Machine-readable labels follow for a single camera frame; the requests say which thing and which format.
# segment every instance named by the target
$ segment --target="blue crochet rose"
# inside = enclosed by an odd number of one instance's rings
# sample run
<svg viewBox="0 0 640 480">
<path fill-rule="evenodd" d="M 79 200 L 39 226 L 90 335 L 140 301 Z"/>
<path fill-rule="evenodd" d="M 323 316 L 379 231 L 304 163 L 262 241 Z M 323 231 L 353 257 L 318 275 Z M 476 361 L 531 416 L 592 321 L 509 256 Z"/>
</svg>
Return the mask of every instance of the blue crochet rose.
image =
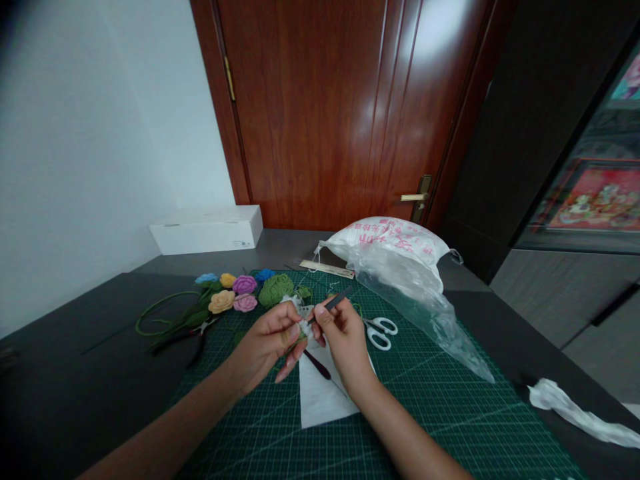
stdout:
<svg viewBox="0 0 640 480">
<path fill-rule="evenodd" d="M 260 283 L 264 283 L 274 275 L 275 275 L 275 272 L 273 270 L 264 269 L 264 270 L 260 270 L 260 272 L 255 274 L 255 279 L 258 280 L 258 282 Z"/>
<path fill-rule="evenodd" d="M 215 273 L 205 273 L 196 278 L 196 283 L 204 283 L 206 281 L 218 281 L 218 276 Z"/>
</svg>

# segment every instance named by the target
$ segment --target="glass panel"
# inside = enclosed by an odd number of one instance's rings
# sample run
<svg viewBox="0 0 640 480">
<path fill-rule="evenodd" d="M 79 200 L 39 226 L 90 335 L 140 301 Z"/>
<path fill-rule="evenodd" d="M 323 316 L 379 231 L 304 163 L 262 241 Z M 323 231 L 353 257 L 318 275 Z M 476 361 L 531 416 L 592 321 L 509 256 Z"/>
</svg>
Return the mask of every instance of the glass panel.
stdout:
<svg viewBox="0 0 640 480">
<path fill-rule="evenodd" d="M 640 43 L 516 248 L 640 253 Z"/>
</svg>

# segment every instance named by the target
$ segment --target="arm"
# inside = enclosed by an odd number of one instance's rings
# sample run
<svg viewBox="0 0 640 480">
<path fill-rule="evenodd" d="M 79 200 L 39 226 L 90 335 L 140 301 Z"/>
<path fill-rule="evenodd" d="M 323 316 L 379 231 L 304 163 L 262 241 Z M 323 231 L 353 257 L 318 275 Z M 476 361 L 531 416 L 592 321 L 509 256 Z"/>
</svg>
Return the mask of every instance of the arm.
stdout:
<svg viewBox="0 0 640 480">
<path fill-rule="evenodd" d="M 470 474 L 428 436 L 375 376 L 367 354 L 364 324 L 349 300 L 342 300 L 331 312 L 316 306 L 315 318 L 331 345 L 331 356 L 349 396 L 375 430 L 401 476 L 470 479 Z M 314 337 L 324 343 L 319 330 L 314 330 Z"/>
<path fill-rule="evenodd" d="M 291 302 L 260 317 L 231 356 L 170 410 L 86 471 L 82 479 L 170 479 L 185 464 L 209 431 L 267 376 L 300 334 Z M 276 382 L 293 369 L 306 348 L 290 352 Z"/>
</svg>

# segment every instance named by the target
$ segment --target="red picture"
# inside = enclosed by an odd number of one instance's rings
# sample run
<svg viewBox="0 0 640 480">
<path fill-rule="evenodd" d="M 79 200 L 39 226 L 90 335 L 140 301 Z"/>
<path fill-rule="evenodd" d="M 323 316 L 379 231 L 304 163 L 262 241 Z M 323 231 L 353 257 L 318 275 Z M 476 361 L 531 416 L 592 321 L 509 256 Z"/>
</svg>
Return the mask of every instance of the red picture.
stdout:
<svg viewBox="0 0 640 480">
<path fill-rule="evenodd" d="M 640 162 L 580 159 L 548 229 L 640 231 Z"/>
</svg>

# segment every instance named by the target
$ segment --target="white plastic bag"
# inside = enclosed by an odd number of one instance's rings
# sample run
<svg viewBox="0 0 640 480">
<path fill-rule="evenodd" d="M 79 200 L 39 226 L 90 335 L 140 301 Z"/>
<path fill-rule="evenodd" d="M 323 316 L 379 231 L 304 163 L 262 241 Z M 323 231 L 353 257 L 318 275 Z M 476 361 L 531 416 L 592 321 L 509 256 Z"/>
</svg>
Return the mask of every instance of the white plastic bag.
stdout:
<svg viewBox="0 0 640 480">
<path fill-rule="evenodd" d="M 553 380 L 540 379 L 529 387 L 529 401 L 542 410 L 554 410 L 592 437 L 627 448 L 640 449 L 640 435 L 619 423 L 608 423 L 578 407 Z"/>
<path fill-rule="evenodd" d="M 405 220 L 370 217 L 320 241 L 315 252 L 322 247 L 346 260 L 358 282 L 392 304 L 445 352 L 495 382 L 442 295 L 437 263 L 449 248 L 437 235 Z"/>
</svg>

